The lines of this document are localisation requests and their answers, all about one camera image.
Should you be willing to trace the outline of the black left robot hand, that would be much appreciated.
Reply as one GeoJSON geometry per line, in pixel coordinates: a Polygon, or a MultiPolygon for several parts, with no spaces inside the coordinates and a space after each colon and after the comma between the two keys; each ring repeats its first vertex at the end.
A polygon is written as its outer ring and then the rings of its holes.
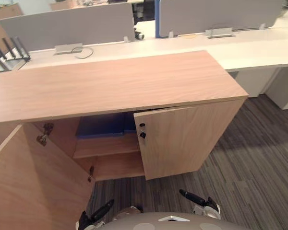
{"type": "Polygon", "coordinates": [[[105,225],[101,219],[110,211],[114,205],[114,199],[108,201],[105,205],[95,211],[91,216],[88,216],[86,211],[83,211],[79,220],[75,224],[76,230],[97,230],[105,225]]]}

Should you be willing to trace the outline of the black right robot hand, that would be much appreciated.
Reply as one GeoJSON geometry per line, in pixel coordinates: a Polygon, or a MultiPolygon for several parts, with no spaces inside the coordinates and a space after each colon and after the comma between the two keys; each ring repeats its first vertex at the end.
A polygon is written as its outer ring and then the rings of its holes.
{"type": "Polygon", "coordinates": [[[186,199],[195,203],[192,214],[221,219],[220,206],[211,197],[208,197],[208,199],[205,200],[198,195],[183,189],[180,189],[179,193],[186,199]]]}

